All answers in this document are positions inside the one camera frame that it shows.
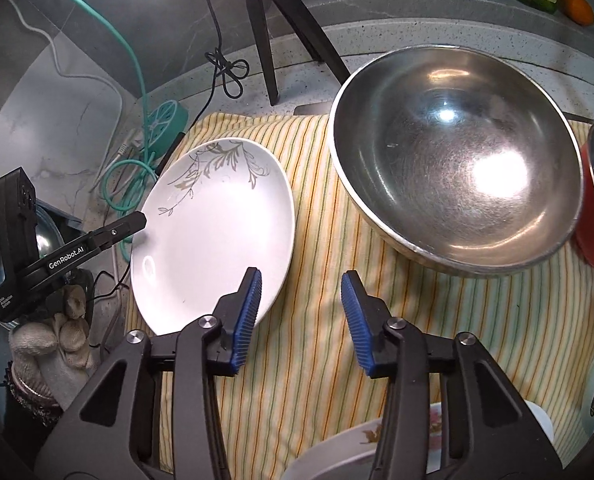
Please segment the left gloved hand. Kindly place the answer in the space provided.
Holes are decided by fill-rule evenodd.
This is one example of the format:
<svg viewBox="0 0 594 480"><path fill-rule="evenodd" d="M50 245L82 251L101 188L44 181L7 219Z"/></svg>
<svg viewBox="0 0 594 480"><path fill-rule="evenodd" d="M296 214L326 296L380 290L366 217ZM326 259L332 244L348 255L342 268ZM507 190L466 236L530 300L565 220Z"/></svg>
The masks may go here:
<svg viewBox="0 0 594 480"><path fill-rule="evenodd" d="M79 285L62 289L63 310L26 322L9 334L13 385L33 404L67 410L96 369L84 318L87 297Z"/></svg>

